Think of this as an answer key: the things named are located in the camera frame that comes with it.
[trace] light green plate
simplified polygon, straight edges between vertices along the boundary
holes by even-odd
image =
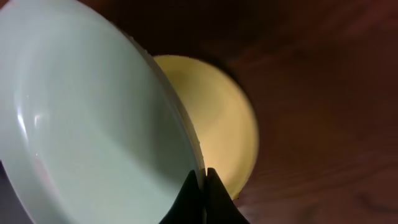
[[[0,159],[39,224],[158,223],[188,172],[203,178],[164,74],[77,1],[1,9],[0,115]]]

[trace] dish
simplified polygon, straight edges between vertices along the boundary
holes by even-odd
[[[257,123],[248,99],[227,74],[208,63],[177,55],[154,58],[188,112],[206,168],[215,168],[236,198],[258,152]]]
[[[78,1],[1,9],[0,159],[35,223],[158,223],[200,176],[171,87],[131,41]]]

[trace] black object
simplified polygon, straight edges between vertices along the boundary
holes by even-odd
[[[235,207],[217,172],[209,168],[203,195],[199,190],[195,171],[192,170],[172,208],[160,224],[202,224],[204,211],[207,224],[249,223]]]

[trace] wooden surface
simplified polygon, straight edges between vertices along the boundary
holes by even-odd
[[[239,82],[261,135],[235,201],[251,223],[398,223],[396,0],[83,2]]]

